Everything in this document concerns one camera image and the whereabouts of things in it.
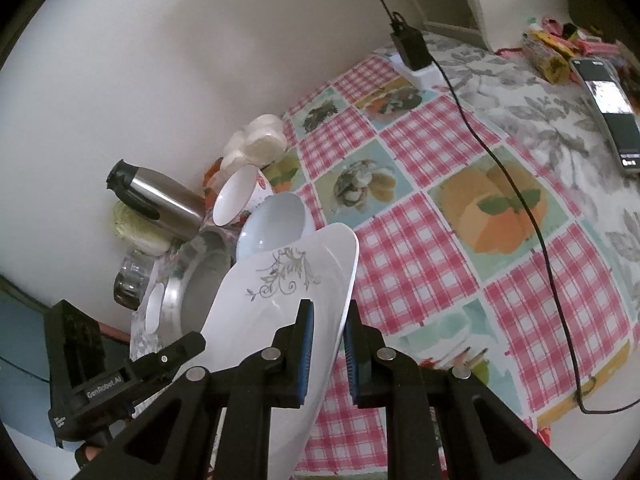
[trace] smartphone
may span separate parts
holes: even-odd
[[[589,92],[594,118],[609,137],[620,168],[624,173],[640,173],[640,130],[618,79],[603,60],[573,58],[569,63]]]

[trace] stainless steel kettle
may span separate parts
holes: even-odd
[[[119,161],[107,177],[107,189],[151,223],[179,240],[191,240],[205,215],[204,198],[172,178]]]

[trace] metal screw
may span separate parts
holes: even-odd
[[[275,361],[282,353],[275,346],[265,348],[260,354],[265,361]]]
[[[383,361],[392,361],[396,358],[396,351],[393,348],[385,346],[384,348],[379,349],[376,352],[376,355]]]
[[[468,379],[471,377],[471,370],[467,368],[465,365],[454,366],[451,369],[451,373],[457,379]]]
[[[187,376],[188,380],[196,383],[201,380],[201,378],[203,378],[206,373],[207,371],[202,366],[194,366],[193,368],[189,368],[185,375]]]

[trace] phone screen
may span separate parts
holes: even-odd
[[[601,61],[582,59],[572,63],[609,127],[622,164],[640,168],[640,130],[622,91]]]

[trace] plate with floral design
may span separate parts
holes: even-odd
[[[212,372],[237,366],[270,346],[277,329],[295,322],[300,300],[313,301],[308,393],[299,410],[272,411],[269,479],[293,474],[318,417],[340,346],[358,254],[355,233],[336,223],[286,247],[240,260],[222,281],[202,328],[204,352],[176,375],[192,366]]]

